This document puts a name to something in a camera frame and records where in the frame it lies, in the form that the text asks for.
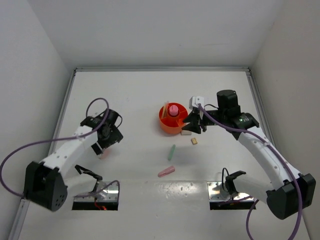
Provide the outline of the green highlighter pen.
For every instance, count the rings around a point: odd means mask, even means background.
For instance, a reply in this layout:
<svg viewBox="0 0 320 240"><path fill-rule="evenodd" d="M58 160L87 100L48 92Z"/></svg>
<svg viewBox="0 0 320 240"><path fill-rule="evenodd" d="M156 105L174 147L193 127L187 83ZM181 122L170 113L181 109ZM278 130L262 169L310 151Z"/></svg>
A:
<svg viewBox="0 0 320 240"><path fill-rule="evenodd" d="M171 161L172 158L173 158L173 155L174 155L174 152L175 152L175 149L176 149L176 145L173 144L170 151L169 151L169 154L168 154L168 157L167 157L167 160L168 161Z"/></svg>

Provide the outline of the yellow thin pen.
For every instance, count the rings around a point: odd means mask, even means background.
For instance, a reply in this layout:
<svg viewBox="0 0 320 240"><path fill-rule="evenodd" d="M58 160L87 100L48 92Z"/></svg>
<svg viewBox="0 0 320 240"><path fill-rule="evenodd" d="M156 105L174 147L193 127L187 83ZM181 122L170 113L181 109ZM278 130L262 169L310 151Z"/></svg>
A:
<svg viewBox="0 0 320 240"><path fill-rule="evenodd" d="M166 117L166 114L167 114L167 105L168 103L165 102L163 107L162 107L162 114L161 114L161 119L163 119L164 117Z"/></svg>

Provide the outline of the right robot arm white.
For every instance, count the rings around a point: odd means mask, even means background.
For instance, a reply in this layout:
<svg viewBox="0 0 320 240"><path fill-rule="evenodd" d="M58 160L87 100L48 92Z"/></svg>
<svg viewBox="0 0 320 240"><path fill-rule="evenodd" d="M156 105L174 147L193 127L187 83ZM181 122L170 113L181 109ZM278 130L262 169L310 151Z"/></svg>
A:
<svg viewBox="0 0 320 240"><path fill-rule="evenodd" d="M311 174L302 174L293 167L265 136L258 121L241 111L234 90L220 90L216 94L216 110L205 110L204 98L189 100L190 114L183 120L183 130L201 134L208 126L220 126L241 143L255 158L269 178L261 182L239 170L225 177L222 184L229 196L246 193L267 204L280 220L312 204L316 180Z"/></svg>

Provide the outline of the red thin pen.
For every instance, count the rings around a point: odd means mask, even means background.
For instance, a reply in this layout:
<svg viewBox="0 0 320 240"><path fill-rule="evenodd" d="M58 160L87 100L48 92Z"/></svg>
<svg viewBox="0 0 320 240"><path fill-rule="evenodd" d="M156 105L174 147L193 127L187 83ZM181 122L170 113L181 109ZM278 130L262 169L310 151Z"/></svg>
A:
<svg viewBox="0 0 320 240"><path fill-rule="evenodd" d="M168 108L169 108L169 101L166 101L167 102L167 112L166 112L166 116L168 114Z"/></svg>

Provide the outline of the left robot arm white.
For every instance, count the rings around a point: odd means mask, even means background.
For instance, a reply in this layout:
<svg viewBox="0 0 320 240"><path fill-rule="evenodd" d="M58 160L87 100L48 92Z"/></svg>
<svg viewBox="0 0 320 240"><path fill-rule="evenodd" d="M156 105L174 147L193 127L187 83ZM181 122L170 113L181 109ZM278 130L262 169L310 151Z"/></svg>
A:
<svg viewBox="0 0 320 240"><path fill-rule="evenodd" d="M31 162L25 171L24 198L55 212L68 196L96 197L107 188L102 176L76 162L88 149L100 157L107 148L123 139L115 125L120 117L112 109L86 117L72 139L39 163Z"/></svg>

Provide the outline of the pink capped clear tube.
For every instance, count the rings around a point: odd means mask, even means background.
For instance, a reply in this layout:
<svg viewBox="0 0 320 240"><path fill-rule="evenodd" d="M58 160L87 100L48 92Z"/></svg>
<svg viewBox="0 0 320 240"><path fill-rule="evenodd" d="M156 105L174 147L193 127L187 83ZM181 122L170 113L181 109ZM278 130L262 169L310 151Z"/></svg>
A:
<svg viewBox="0 0 320 240"><path fill-rule="evenodd" d="M168 115L170 115L171 117L176 117L179 115L179 108L177 105L171 105L168 108Z"/></svg>

